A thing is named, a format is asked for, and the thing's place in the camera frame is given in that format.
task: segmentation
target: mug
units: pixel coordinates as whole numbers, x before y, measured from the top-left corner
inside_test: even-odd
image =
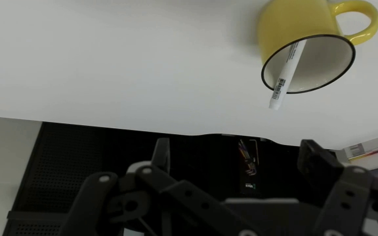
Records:
[[[358,12],[370,25],[343,36],[336,16]],[[258,47],[263,67],[261,78],[274,89],[288,57],[290,46],[305,40],[287,93],[304,93],[322,88],[341,78],[353,64],[355,45],[370,40],[378,30],[378,11],[363,0],[326,3],[326,0],[270,0],[258,17]]]

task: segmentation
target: black rim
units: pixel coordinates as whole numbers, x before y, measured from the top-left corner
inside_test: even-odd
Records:
[[[297,42],[297,41],[303,41],[303,40],[308,40],[308,38],[317,38],[317,37],[332,37],[332,38],[338,38],[338,40],[346,42],[346,43],[349,45],[350,50],[351,50],[351,57],[350,57],[349,64],[347,64],[347,66],[345,67],[345,70],[343,70],[342,72],[339,72],[336,78],[333,78],[330,81],[328,81],[328,83],[325,83],[325,84],[322,84],[322,85],[320,85],[320,87],[316,87],[316,88],[312,88],[312,89],[307,89],[307,91],[299,91],[299,92],[287,92],[287,95],[299,95],[299,93],[308,93],[308,92],[312,92],[312,91],[317,91],[317,89],[320,89],[320,88],[324,88],[324,87],[334,83],[334,81],[338,80],[342,75],[345,75],[346,71],[349,71],[349,68],[351,67],[353,62],[355,61],[355,47],[354,47],[354,45],[353,45],[350,41],[347,41],[346,38],[339,37],[339,36],[336,36],[336,34],[317,34],[317,36],[304,37],[304,38],[299,38],[299,40],[296,40],[296,41],[292,41],[292,42],[284,45],[283,47],[280,47],[278,51],[275,51],[275,53],[266,61],[266,63],[263,64],[262,71],[261,71],[261,78],[262,78],[262,83],[265,84],[265,87],[269,88],[270,91],[274,91],[274,89],[265,81],[265,68],[266,68],[267,63],[273,59],[273,57],[275,57],[275,55],[276,55],[279,51],[282,51],[284,47],[287,47],[287,46]]]

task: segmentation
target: mug handle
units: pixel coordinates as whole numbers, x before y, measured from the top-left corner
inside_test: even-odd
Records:
[[[330,9],[333,15],[341,15],[345,12],[359,12],[371,20],[370,25],[362,32],[351,36],[345,36],[345,38],[347,38],[353,45],[360,45],[368,41],[378,32],[378,11],[367,2],[346,0],[342,3],[330,4]]]

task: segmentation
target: white pen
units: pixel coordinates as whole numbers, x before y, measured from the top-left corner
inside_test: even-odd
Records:
[[[291,45],[288,58],[282,67],[282,71],[278,78],[276,87],[273,91],[269,108],[273,110],[278,110],[282,105],[283,97],[286,92],[290,88],[290,84],[292,81],[297,62],[303,54],[304,46],[305,46],[305,40],[299,41]]]

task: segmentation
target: yellow mug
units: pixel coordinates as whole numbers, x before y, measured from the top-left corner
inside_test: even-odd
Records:
[[[359,12],[371,22],[362,32],[342,36],[336,16],[346,12]],[[262,81],[274,89],[290,45],[307,40],[287,93],[322,88],[349,70],[355,58],[354,45],[366,42],[376,30],[378,11],[363,0],[333,4],[326,0],[270,0],[258,19]]]

